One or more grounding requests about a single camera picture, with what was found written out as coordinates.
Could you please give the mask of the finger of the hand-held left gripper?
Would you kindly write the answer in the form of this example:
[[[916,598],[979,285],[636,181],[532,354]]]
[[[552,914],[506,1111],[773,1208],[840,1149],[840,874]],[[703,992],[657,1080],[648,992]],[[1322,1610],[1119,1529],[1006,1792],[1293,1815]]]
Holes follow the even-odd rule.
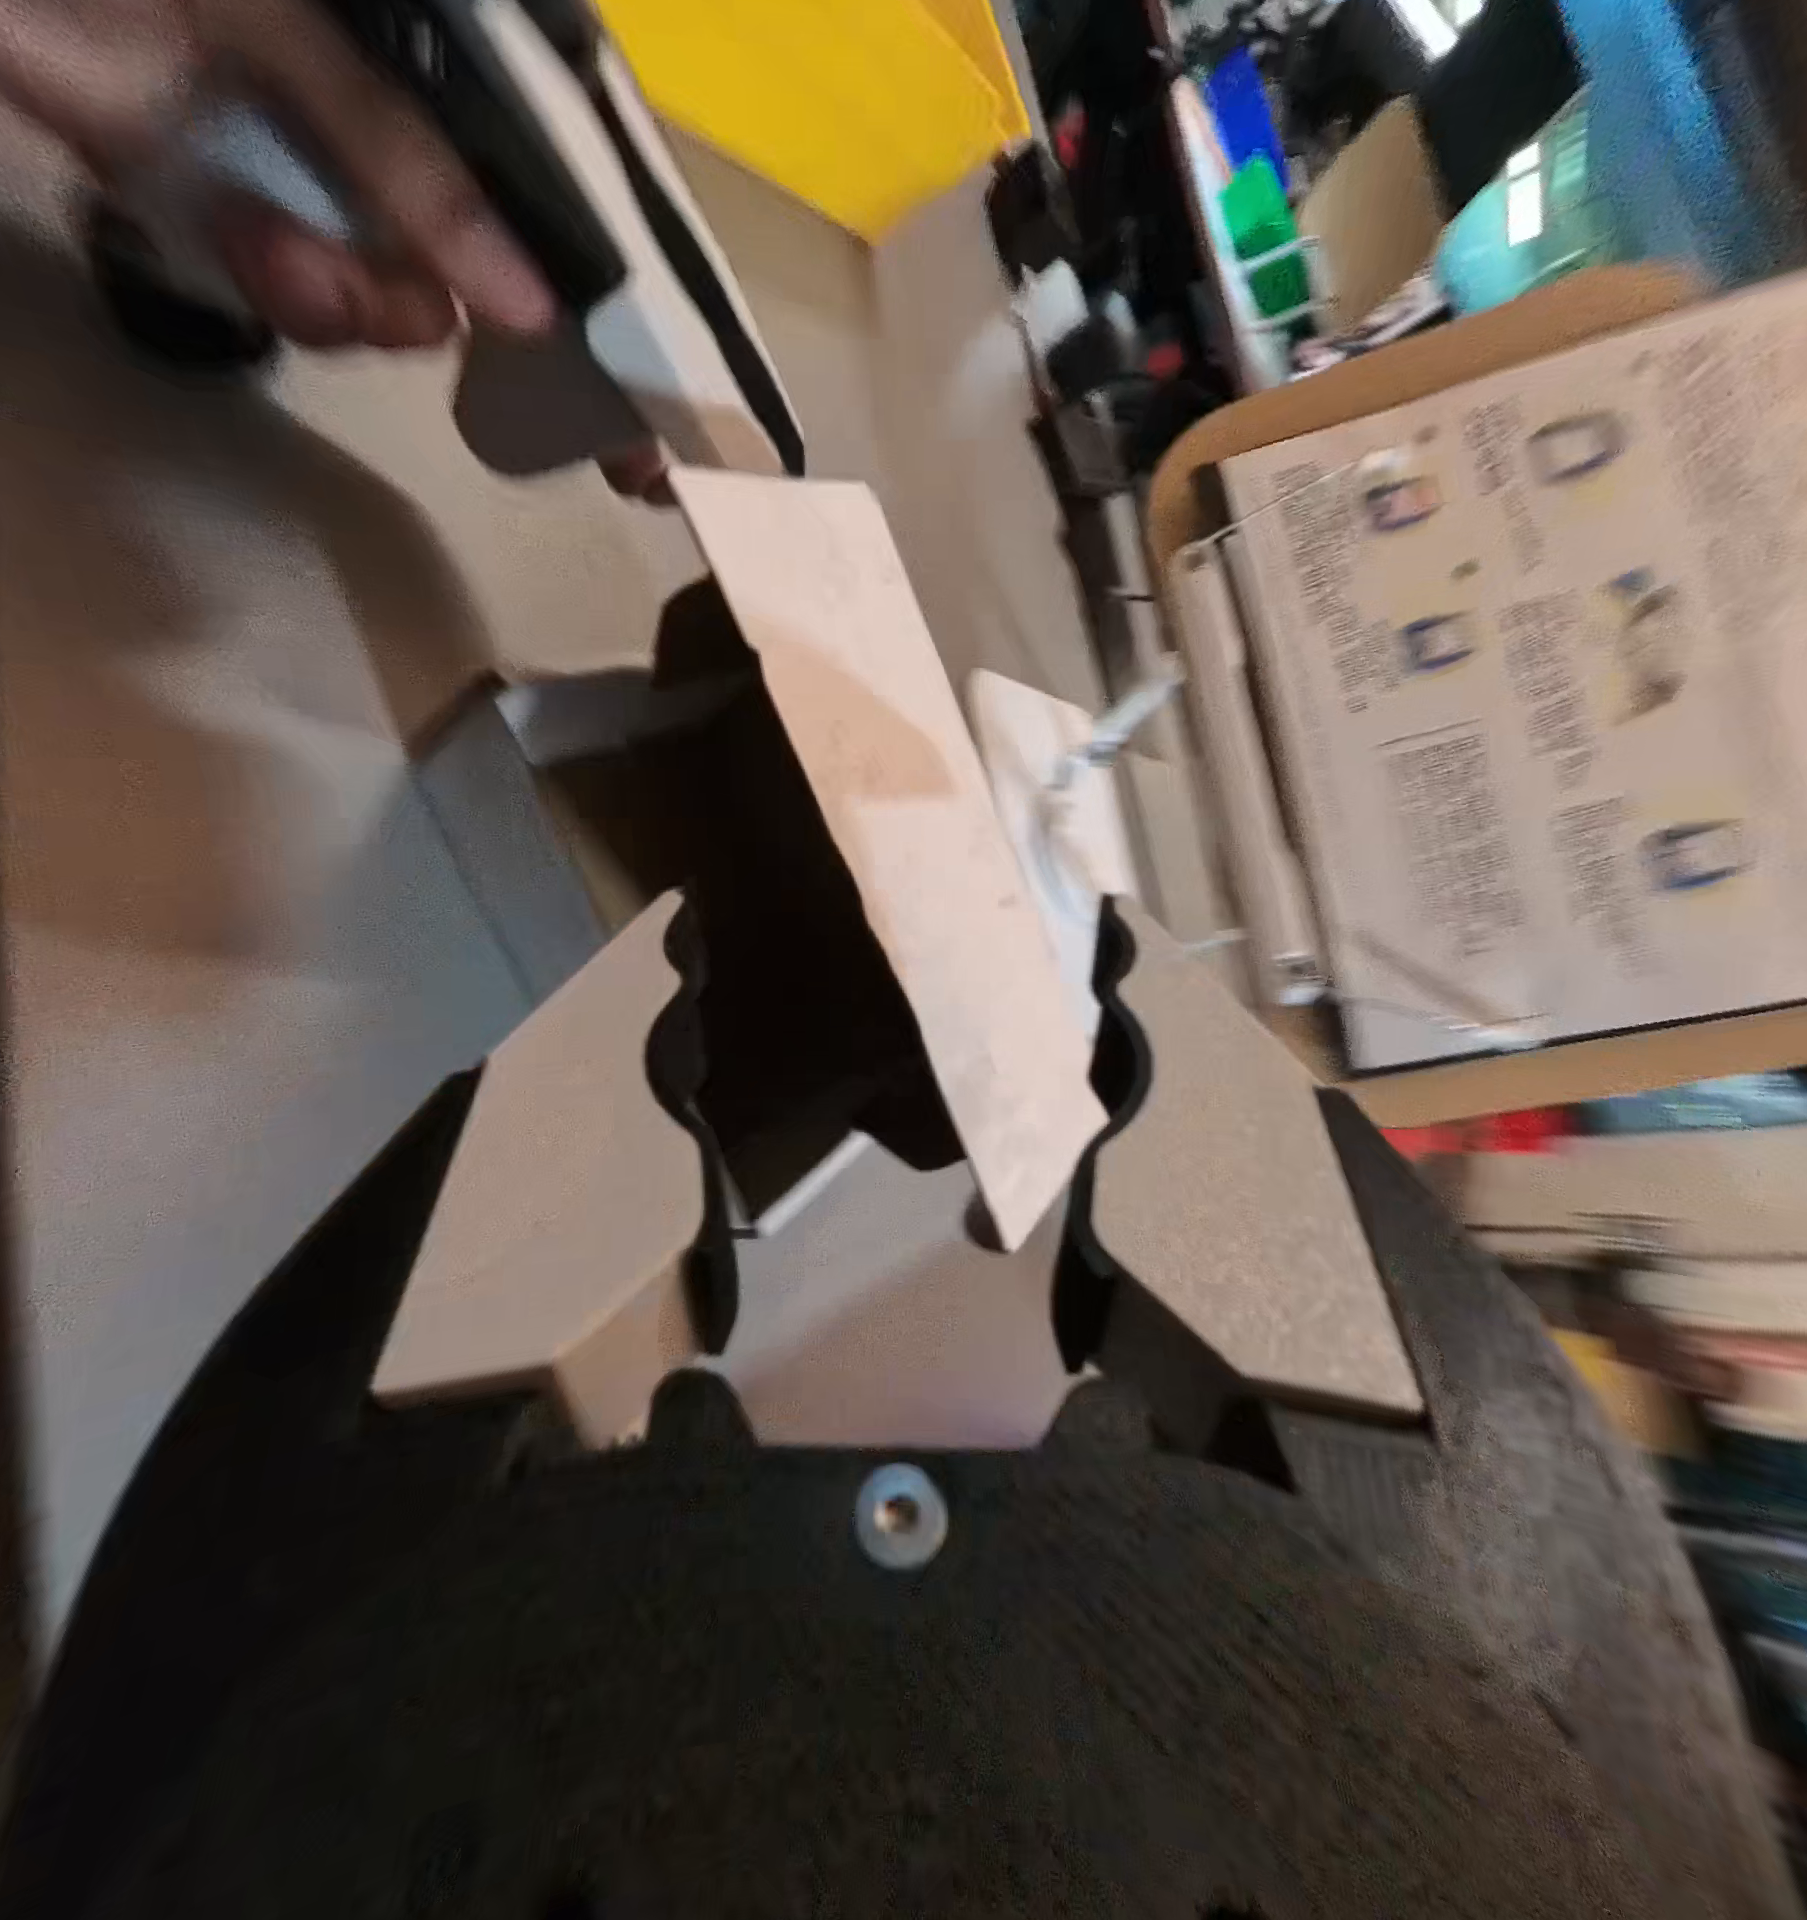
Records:
[[[679,461],[802,478],[806,436],[711,224],[635,73],[589,6],[573,50],[523,4],[489,6],[489,47],[621,260],[583,299],[586,358]]]
[[[594,464],[605,480],[657,480],[662,444],[596,360],[581,319],[540,332],[472,325],[454,386],[459,441],[506,478]]]

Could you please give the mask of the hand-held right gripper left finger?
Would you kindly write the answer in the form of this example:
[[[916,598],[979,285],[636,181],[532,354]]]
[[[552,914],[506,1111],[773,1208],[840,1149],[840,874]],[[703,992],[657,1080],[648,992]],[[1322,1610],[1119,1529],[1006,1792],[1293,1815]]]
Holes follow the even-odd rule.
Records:
[[[664,893],[489,1053],[370,1377],[381,1406],[523,1388],[608,1449],[724,1351],[739,1264],[701,1111],[705,980],[696,912]]]

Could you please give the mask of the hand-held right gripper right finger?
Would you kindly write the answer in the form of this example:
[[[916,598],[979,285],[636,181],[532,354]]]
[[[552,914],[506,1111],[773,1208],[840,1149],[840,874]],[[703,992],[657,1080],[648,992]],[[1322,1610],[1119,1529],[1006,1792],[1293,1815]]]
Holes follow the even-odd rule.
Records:
[[[1064,1206],[1065,1369],[1129,1384],[1164,1427],[1241,1401],[1422,1425],[1319,1083],[1133,900],[1104,900],[1091,991],[1106,1125]]]

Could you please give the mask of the yellow plastic bin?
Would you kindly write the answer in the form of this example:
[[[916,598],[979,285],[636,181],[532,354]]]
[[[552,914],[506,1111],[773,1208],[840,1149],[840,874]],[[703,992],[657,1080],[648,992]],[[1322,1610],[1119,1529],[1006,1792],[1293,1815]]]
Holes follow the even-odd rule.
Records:
[[[601,2],[651,108],[867,244],[1023,144],[987,2]]]

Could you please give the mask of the white cardboard mailer box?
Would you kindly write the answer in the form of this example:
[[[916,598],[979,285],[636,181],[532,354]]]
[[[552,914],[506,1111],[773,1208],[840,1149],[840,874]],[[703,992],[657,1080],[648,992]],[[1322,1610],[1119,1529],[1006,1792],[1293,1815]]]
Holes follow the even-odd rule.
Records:
[[[417,746],[420,794],[530,1004],[685,898],[742,1197],[863,1132],[963,1160],[1014,1249],[1104,1107],[891,523],[850,480],[676,468],[675,495],[703,570],[650,657],[487,672]]]

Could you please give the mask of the grey desk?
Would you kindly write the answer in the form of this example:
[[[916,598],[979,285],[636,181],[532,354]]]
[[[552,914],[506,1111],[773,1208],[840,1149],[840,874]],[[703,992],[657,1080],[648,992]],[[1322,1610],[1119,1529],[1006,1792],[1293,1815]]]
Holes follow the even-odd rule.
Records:
[[[982,183],[869,251],[676,139],[819,441],[874,480],[951,683],[1100,703],[1027,441]],[[0,113],[0,1152],[37,1634],[247,1293],[535,1004],[482,780],[470,858],[410,758],[482,668],[556,720],[705,574],[596,468],[489,474],[455,354],[139,364],[71,167]],[[963,1269],[963,1171],[880,1153],[802,1208],[797,1300],[730,1362],[783,1436],[1017,1444],[1065,1393],[1040,1255]]]

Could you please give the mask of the person's left hand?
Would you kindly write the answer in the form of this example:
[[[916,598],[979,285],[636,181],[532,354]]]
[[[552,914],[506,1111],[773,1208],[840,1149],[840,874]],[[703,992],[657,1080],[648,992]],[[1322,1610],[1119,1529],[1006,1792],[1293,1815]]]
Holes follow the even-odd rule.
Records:
[[[422,349],[459,320],[536,337],[558,299],[452,146],[320,4],[0,2],[0,98],[100,188],[178,155],[187,108],[256,99],[353,211],[367,251],[247,196],[214,200],[212,250],[298,345]]]

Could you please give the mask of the white document stand wooden board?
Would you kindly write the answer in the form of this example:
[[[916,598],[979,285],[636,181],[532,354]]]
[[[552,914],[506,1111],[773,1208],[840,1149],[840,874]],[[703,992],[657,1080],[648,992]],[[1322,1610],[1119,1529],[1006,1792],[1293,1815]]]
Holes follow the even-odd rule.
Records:
[[[1425,402],[1470,378],[1485,378],[1587,342],[1704,304],[1696,274],[1672,260],[1593,266],[1474,316],[1419,331],[1331,371],[1258,392],[1212,409],[1160,457],[1138,506],[1136,560],[1121,576],[1155,615],[1160,649],[1185,655],[1182,621],[1169,574],[1175,554],[1221,529],[1220,494],[1196,473],[1226,457]],[[1493,1111],[1559,1106],[1653,1091],[1768,1068],[1807,1063],[1807,1002],[1751,1007],[1720,1020],[1641,1026],[1607,1037],[1502,1053],[1471,1053],[1397,1073],[1346,1076],[1341,1043],[1324,1011],[1265,1002],[1230,946],[1207,970],[1261,1020],[1300,1068],[1322,1084],[1342,1084],[1383,1128],[1414,1128]]]

